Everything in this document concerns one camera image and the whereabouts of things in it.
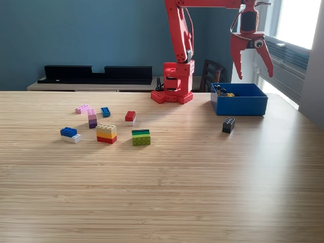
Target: pink lego brick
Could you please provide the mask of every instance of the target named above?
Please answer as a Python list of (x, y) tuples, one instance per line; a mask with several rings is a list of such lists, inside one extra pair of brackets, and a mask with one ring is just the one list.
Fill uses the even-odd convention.
[(97, 114), (96, 114), (96, 111), (94, 109), (88, 110), (88, 119), (89, 120), (97, 119)]
[(82, 114), (82, 113), (85, 113), (87, 110), (90, 110), (90, 109), (91, 109), (90, 105), (82, 105), (82, 106), (79, 106), (77, 109), (75, 109), (75, 113)]

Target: lime green lego brick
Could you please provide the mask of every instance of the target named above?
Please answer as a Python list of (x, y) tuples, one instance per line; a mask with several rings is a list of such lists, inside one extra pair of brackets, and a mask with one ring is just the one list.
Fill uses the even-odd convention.
[(150, 134), (150, 130), (132, 130), (132, 135)]
[(133, 135), (133, 138), (146, 138), (146, 137), (151, 137), (149, 134), (138, 134), (138, 135)]
[(150, 145), (150, 144), (151, 144), (150, 137), (133, 138), (133, 146)]

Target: red robot arm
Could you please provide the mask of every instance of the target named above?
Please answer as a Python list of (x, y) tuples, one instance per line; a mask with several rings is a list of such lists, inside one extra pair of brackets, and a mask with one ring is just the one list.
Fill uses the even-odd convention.
[(258, 12), (254, 8), (258, 5), (256, 0), (165, 0), (165, 3), (177, 63), (164, 64), (165, 91), (153, 91), (151, 93), (151, 98), (153, 100), (158, 103), (167, 101), (184, 104), (193, 98), (191, 90), (194, 60), (192, 60), (191, 57), (194, 48), (193, 36), (189, 33), (184, 17), (184, 11), (188, 13), (186, 7), (224, 7), (240, 9), (241, 4), (245, 4), (246, 8), (239, 13), (241, 14), (240, 33), (232, 32), (231, 38), (231, 55), (236, 70), (239, 77), (242, 79), (241, 51), (246, 48), (255, 48), (267, 65), (269, 76), (272, 76), (273, 64), (264, 41), (264, 33), (256, 32), (259, 18)]

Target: purple lego brick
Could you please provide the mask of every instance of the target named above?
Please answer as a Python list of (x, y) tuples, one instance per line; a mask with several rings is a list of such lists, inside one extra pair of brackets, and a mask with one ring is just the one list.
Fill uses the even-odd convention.
[(92, 128), (96, 128), (98, 124), (94, 123), (94, 124), (89, 124), (89, 128), (92, 129)]
[(75, 113), (77, 113), (77, 114), (86, 113), (87, 110), (89, 110), (89, 109), (91, 109), (90, 105), (81, 105), (75, 109)]
[(97, 124), (97, 119), (89, 120), (89, 124)]
[(94, 109), (88, 110), (88, 119), (89, 120), (97, 119), (96, 111)]

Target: white lego brick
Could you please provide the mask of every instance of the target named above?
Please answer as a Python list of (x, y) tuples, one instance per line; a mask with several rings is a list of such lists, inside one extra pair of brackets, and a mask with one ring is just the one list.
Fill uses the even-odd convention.
[(135, 121), (136, 121), (136, 117), (134, 118), (133, 121), (126, 121), (126, 122), (125, 122), (125, 125), (126, 125), (126, 126), (134, 126), (134, 125), (135, 125)]
[(69, 138), (69, 137), (65, 137), (65, 136), (61, 136), (63, 141), (66, 142), (70, 142), (70, 143), (77, 143), (78, 141), (81, 140), (81, 135), (80, 134), (76, 134), (75, 136)]

